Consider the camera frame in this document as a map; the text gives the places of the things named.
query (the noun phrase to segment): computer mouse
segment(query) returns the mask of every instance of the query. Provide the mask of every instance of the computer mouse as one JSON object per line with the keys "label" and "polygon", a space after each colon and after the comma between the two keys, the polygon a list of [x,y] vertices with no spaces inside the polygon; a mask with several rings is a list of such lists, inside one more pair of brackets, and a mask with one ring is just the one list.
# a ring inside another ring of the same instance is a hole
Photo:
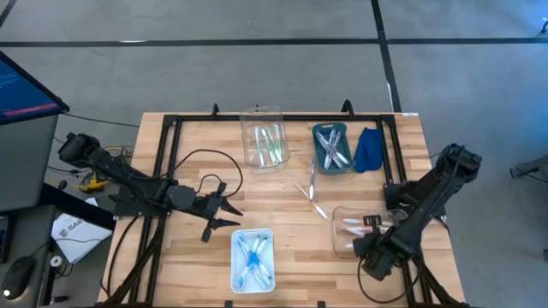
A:
{"label": "computer mouse", "polygon": [[6,299],[17,299],[25,289],[34,270],[34,259],[22,257],[15,260],[3,278],[2,292]]}

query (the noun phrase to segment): computer monitor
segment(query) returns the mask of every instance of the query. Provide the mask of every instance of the computer monitor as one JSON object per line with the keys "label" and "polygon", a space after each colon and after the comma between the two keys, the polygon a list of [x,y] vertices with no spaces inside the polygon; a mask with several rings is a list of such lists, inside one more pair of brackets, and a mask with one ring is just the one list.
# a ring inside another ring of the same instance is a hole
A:
{"label": "computer monitor", "polygon": [[68,111],[60,98],[0,51],[0,125]]}

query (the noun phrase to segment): gray floor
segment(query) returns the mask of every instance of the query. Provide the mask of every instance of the gray floor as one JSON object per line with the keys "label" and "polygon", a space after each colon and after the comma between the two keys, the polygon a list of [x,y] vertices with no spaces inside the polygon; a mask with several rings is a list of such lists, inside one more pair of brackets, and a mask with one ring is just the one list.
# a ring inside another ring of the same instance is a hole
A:
{"label": "gray floor", "polygon": [[[0,8],[8,2],[0,0]],[[382,0],[389,38],[532,37],[543,1]],[[368,1],[19,0],[0,40],[376,37]],[[4,49],[78,115],[138,123],[146,111],[390,111],[376,45]],[[467,300],[492,307],[548,301],[548,193],[512,180],[509,167],[548,152],[543,104],[545,44],[391,46],[406,112],[419,112],[431,153],[451,142],[484,157],[479,178],[449,201],[452,244]],[[136,130],[61,117],[57,137],[97,136],[132,145]],[[66,167],[56,159],[50,163]],[[51,179],[58,175],[48,174]],[[56,284],[67,305],[90,305],[108,253],[104,243]]]}

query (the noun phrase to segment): clear plastic container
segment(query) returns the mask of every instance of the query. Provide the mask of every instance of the clear plastic container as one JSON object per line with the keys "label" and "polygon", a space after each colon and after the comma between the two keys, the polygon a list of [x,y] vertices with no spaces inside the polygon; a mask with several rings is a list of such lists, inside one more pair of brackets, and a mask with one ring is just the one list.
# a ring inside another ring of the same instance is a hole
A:
{"label": "clear plastic container", "polygon": [[331,221],[331,241],[333,252],[340,258],[356,258],[352,240],[371,233],[372,227],[365,226],[363,216],[379,215],[381,218],[380,232],[407,219],[403,210],[361,210],[339,206],[333,211]]}
{"label": "clear plastic container", "polygon": [[267,106],[243,110],[240,124],[244,156],[251,171],[263,174],[285,169],[291,153],[280,108]]}
{"label": "clear plastic container", "polygon": [[[234,293],[268,293],[274,290],[276,276],[273,240],[272,231],[267,228],[237,230],[232,234],[230,288]],[[247,250],[256,252],[258,262],[249,261]]]}

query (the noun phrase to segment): blue glove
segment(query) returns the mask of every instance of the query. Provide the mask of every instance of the blue glove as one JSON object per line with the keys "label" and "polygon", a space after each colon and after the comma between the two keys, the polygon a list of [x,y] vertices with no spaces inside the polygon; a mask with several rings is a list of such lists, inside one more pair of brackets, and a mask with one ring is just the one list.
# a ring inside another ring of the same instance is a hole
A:
{"label": "blue glove", "polygon": [[354,155],[357,173],[378,170],[383,164],[383,139],[377,129],[364,129]]}

